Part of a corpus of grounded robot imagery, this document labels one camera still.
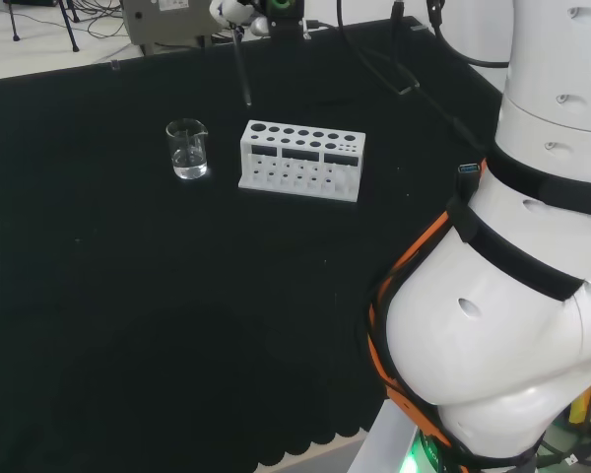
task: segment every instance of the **circular hole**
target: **circular hole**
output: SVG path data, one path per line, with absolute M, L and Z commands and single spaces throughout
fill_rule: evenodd
M 473 304 L 468 299 L 458 299 L 457 302 L 460 304 L 460 308 L 469 318 L 479 318 L 482 316 L 482 311 L 479 307 Z
M 588 281 L 584 282 L 584 294 L 586 294 L 589 299 L 591 299 L 591 283 Z

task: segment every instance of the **glass beaker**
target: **glass beaker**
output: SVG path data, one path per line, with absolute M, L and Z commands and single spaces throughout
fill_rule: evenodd
M 173 170 L 182 179 L 196 179 L 208 170 L 206 135 L 206 127 L 190 118 L 172 121 L 166 127 Z

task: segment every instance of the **black strap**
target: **black strap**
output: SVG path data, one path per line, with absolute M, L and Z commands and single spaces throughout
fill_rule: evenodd
M 466 189 L 461 193 L 458 185 L 458 194 L 446 206 L 449 220 L 462 241 L 470 244 L 490 264 L 538 293 L 562 302 L 573 296 L 584 284 L 583 280 L 530 256 L 491 229 L 471 210 L 467 201 L 477 189 L 480 173 L 474 172 L 469 177 L 470 174 L 464 173 L 462 168 L 458 171 L 458 183 L 460 175 L 465 175 L 463 187 Z
M 454 450 L 442 443 L 442 441 L 436 437 L 430 437 L 429 439 L 435 443 L 438 454 L 440 454 L 442 460 L 444 460 L 444 466 L 447 470 L 449 465 L 462 465 L 471 471 L 528 465 L 535 459 L 536 452 L 543 441 L 543 437 L 541 437 L 531 448 L 528 448 L 520 455 L 511 456 L 509 458 L 489 458 L 486 456 L 475 455 L 473 453 L 464 453 L 459 450 Z
M 490 152 L 487 163 L 492 174 L 508 187 L 552 207 L 591 215 L 591 182 L 530 168 L 497 146 Z

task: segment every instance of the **velcro strap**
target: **velcro strap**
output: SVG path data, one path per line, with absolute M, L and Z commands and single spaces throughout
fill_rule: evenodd
M 494 146 L 487 164 L 511 189 L 560 209 L 591 215 L 591 182 L 567 179 L 530 168 Z
M 584 281 L 530 256 L 491 229 L 459 196 L 446 206 L 453 227 L 490 264 L 521 284 L 557 301 L 566 301 Z

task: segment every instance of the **cable connector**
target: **cable connector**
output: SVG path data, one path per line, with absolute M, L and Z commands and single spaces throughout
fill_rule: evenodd
M 403 20 L 403 16 L 405 15 L 405 2 L 404 0 L 395 0 L 394 5 L 392 6 L 392 15 L 390 19 L 392 21 L 392 25 L 396 23 L 401 23 Z
M 444 0 L 427 0 L 427 12 L 429 13 L 429 22 L 434 28 L 442 25 L 442 7 Z

